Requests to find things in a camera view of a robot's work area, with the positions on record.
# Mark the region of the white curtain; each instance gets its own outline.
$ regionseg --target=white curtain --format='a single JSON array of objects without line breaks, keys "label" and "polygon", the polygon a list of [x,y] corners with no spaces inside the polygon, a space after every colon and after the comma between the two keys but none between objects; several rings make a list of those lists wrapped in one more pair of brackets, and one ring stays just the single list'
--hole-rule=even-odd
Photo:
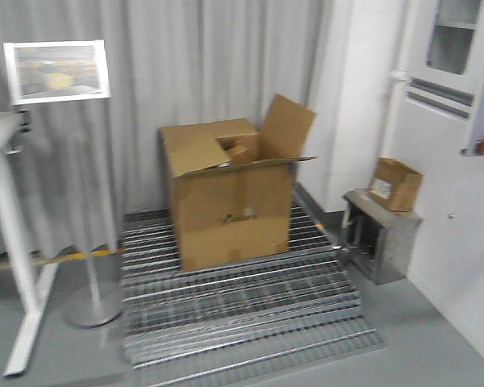
[{"label": "white curtain", "polygon": [[32,250],[113,248],[124,214],[165,208],[158,127],[239,117],[259,124],[275,93],[309,102],[330,5],[0,0],[0,111],[11,109],[4,42],[106,42],[111,98],[25,106],[33,132],[10,162]]}]

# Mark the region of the steel floor grate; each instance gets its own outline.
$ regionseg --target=steel floor grate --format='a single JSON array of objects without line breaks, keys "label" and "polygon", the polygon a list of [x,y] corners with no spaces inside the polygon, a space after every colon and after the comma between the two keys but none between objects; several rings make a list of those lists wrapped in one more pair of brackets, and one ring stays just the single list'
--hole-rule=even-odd
[{"label": "steel floor grate", "polygon": [[381,347],[328,236],[297,199],[287,253],[182,272],[168,219],[128,223],[124,347],[139,386],[228,385]]}]

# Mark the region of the framed sign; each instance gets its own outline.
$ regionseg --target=framed sign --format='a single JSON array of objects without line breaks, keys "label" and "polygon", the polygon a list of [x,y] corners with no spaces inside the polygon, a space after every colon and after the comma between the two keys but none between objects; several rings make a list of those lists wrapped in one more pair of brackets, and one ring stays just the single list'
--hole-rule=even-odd
[{"label": "framed sign", "polygon": [[4,43],[13,105],[108,98],[103,40]]}]

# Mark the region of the open cardboard box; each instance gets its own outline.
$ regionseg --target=open cardboard box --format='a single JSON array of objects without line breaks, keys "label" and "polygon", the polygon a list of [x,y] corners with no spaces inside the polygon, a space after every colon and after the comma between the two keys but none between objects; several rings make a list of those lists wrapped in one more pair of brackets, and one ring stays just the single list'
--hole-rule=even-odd
[{"label": "open cardboard box", "polygon": [[422,181],[423,175],[408,165],[380,157],[369,185],[369,196],[389,211],[410,211]]},{"label": "open cardboard box", "polygon": [[295,175],[315,113],[277,94],[247,119],[161,128],[169,207],[185,270],[286,252]]}]

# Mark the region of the white table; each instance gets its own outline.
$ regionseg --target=white table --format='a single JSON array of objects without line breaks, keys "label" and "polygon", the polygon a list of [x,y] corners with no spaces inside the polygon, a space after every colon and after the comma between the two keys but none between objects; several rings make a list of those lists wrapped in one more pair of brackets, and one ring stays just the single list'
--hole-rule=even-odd
[{"label": "white table", "polygon": [[27,369],[48,295],[59,266],[58,263],[46,264],[36,278],[25,242],[25,223],[6,157],[8,143],[23,122],[23,114],[0,113],[0,229],[25,310],[4,376],[21,375]]}]

